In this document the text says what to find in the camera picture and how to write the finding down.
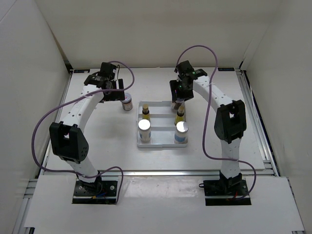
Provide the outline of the brown spice jar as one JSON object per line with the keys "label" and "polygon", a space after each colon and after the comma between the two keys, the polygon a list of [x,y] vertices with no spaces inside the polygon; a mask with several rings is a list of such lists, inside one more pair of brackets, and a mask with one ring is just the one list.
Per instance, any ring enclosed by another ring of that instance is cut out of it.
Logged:
{"label": "brown spice jar", "polygon": [[181,105],[184,105],[185,99],[184,98],[177,98],[172,100],[172,109],[178,110]]}
{"label": "brown spice jar", "polygon": [[132,96],[129,93],[125,93],[125,99],[121,102],[122,108],[125,111],[130,111],[133,108]]}

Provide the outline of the yellow label bottle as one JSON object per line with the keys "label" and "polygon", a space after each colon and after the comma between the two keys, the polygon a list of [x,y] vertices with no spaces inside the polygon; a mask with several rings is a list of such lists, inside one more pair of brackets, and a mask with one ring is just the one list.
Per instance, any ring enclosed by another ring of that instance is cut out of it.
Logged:
{"label": "yellow label bottle", "polygon": [[175,117],[175,125],[177,125],[180,121],[184,120],[184,115],[185,115],[185,107],[180,106],[177,110],[177,114]]}
{"label": "yellow label bottle", "polygon": [[142,106],[142,119],[150,121],[150,112],[148,104],[143,104]]}

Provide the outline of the silver lid blue bottle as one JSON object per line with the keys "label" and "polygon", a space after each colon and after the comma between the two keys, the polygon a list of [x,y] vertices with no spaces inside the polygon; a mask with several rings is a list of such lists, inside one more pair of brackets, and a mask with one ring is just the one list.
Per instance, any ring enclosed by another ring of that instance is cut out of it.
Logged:
{"label": "silver lid blue bottle", "polygon": [[174,142],[176,144],[187,144],[188,143],[188,124],[185,121],[180,121],[176,124]]}

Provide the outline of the silver lid white bottle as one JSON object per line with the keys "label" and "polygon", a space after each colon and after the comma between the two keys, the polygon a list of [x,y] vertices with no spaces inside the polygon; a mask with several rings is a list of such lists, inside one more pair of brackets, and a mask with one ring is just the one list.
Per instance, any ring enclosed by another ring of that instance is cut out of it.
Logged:
{"label": "silver lid white bottle", "polygon": [[151,140],[151,123],[147,119],[142,119],[138,122],[139,138],[142,142]]}

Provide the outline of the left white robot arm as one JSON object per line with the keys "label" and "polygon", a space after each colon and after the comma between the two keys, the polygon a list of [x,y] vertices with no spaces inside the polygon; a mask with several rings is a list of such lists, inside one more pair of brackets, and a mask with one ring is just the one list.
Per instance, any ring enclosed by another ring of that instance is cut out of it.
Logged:
{"label": "left white robot arm", "polygon": [[123,89],[123,82],[115,79],[117,66],[103,62],[97,73],[87,77],[80,93],[81,100],[76,101],[68,114],[59,122],[49,127],[53,154],[67,162],[79,173],[78,179],[85,184],[91,195],[102,190],[102,183],[96,178],[98,170],[88,158],[89,144],[84,136],[84,129],[92,112],[100,102],[124,100],[123,91],[102,92],[106,89]]}

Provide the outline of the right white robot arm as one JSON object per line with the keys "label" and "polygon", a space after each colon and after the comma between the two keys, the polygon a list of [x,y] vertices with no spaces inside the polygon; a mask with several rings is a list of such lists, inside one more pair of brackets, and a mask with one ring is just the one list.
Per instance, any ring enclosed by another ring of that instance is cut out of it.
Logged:
{"label": "right white robot arm", "polygon": [[175,68],[177,79],[170,81],[172,103],[177,109],[183,102],[200,94],[216,113],[214,132],[220,139],[222,164],[219,190],[232,194],[242,180],[239,168],[239,145],[247,129],[245,104],[242,100],[233,100],[209,81],[203,69],[195,70],[189,61],[179,63]]}

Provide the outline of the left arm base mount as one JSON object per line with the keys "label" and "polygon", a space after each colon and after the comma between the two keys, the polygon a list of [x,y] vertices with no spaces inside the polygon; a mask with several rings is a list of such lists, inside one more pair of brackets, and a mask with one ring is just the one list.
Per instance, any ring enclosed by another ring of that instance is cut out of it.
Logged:
{"label": "left arm base mount", "polygon": [[121,179],[118,176],[102,176],[94,183],[76,180],[72,204],[116,205],[120,192]]}

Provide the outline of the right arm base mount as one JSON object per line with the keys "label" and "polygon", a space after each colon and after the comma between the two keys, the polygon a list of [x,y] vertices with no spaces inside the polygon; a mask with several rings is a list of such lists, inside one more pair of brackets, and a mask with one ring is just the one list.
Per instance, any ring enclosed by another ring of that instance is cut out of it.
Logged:
{"label": "right arm base mount", "polygon": [[219,180],[204,180],[200,183],[199,188],[204,189],[206,206],[249,206],[251,199],[248,192],[246,180],[234,185],[229,191],[220,184]]}

